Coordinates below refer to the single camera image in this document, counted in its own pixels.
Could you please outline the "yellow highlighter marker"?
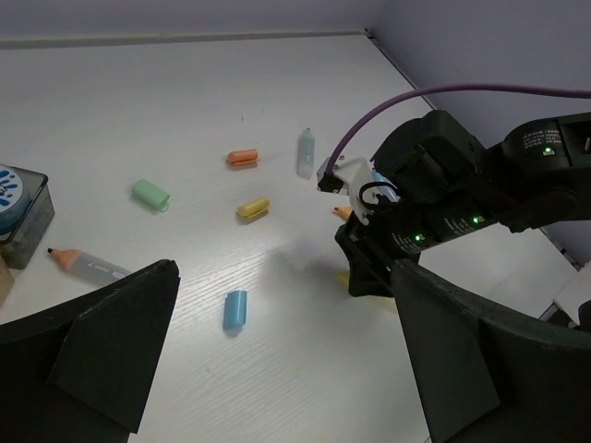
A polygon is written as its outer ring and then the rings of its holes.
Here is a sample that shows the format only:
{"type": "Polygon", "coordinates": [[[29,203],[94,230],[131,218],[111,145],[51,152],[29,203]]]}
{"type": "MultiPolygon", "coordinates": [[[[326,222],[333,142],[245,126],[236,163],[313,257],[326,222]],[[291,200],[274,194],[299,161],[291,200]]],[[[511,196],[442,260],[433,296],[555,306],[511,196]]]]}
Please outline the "yellow highlighter marker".
{"type": "Polygon", "coordinates": [[[337,277],[344,284],[349,295],[353,297],[370,297],[393,311],[397,309],[392,289],[380,281],[351,281],[348,272],[338,273],[337,277]]]}

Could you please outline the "yellow marker cap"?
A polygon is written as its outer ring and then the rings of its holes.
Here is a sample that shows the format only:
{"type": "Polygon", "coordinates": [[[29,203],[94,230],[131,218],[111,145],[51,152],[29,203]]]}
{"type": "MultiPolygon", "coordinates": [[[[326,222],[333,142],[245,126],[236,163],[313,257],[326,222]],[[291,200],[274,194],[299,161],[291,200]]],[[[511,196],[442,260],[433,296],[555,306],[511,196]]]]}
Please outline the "yellow marker cap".
{"type": "Polygon", "coordinates": [[[271,203],[268,198],[257,198],[238,207],[236,215],[244,220],[252,219],[267,212],[270,205],[271,203]]]}

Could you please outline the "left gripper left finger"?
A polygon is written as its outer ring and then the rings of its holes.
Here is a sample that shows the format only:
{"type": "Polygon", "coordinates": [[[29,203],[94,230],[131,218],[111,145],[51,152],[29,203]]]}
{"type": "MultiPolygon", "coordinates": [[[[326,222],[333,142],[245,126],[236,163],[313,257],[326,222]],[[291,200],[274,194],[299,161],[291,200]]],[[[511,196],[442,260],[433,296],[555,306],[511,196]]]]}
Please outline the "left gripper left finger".
{"type": "Polygon", "coordinates": [[[139,431],[180,284],[173,260],[1,327],[4,442],[139,431]]]}

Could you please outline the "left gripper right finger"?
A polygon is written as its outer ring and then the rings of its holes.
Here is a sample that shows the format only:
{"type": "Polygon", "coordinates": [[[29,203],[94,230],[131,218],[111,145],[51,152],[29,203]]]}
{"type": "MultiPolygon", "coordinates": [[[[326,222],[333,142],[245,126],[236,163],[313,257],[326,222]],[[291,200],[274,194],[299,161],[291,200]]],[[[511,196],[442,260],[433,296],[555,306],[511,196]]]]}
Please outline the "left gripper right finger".
{"type": "Polygon", "coordinates": [[[589,333],[409,260],[395,263],[392,290],[431,441],[589,441],[589,333]]]}

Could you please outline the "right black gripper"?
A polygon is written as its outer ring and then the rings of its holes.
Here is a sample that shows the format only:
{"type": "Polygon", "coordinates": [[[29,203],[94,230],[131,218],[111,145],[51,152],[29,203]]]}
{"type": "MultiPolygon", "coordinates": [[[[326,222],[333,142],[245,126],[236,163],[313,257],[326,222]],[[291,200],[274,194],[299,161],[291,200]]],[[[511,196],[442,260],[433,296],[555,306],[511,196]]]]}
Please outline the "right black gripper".
{"type": "Polygon", "coordinates": [[[423,251],[443,243],[440,204],[398,202],[374,210],[368,220],[369,224],[363,225],[352,213],[335,235],[351,281],[380,281],[392,289],[396,261],[417,262],[423,251]]]}

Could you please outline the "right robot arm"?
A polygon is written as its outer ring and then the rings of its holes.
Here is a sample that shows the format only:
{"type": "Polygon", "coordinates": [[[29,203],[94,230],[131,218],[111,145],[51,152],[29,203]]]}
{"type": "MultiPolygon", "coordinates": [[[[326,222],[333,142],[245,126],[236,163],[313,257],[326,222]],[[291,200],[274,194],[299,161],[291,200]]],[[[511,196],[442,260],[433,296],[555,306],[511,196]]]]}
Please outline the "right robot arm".
{"type": "Polygon", "coordinates": [[[348,292],[392,296],[392,266],[493,224],[514,233],[590,216],[590,116],[539,119],[484,147],[433,111],[395,129],[375,154],[379,174],[355,192],[361,207],[337,244],[348,292]]]}

